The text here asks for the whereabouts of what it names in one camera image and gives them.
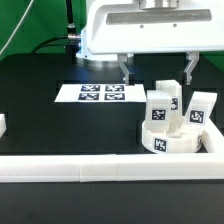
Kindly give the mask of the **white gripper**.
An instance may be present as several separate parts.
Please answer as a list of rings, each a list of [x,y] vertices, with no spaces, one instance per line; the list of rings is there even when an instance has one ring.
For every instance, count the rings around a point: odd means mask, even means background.
[[[186,53],[180,84],[189,85],[199,52],[224,50],[224,0],[95,0],[89,8],[86,45],[93,54]],[[126,85],[134,74],[117,55]]]

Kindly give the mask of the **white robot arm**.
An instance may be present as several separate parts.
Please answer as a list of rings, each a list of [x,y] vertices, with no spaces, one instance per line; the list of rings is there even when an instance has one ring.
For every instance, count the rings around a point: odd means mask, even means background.
[[[81,58],[115,59],[129,54],[184,52],[186,84],[199,54],[224,51],[224,0],[85,0]]]

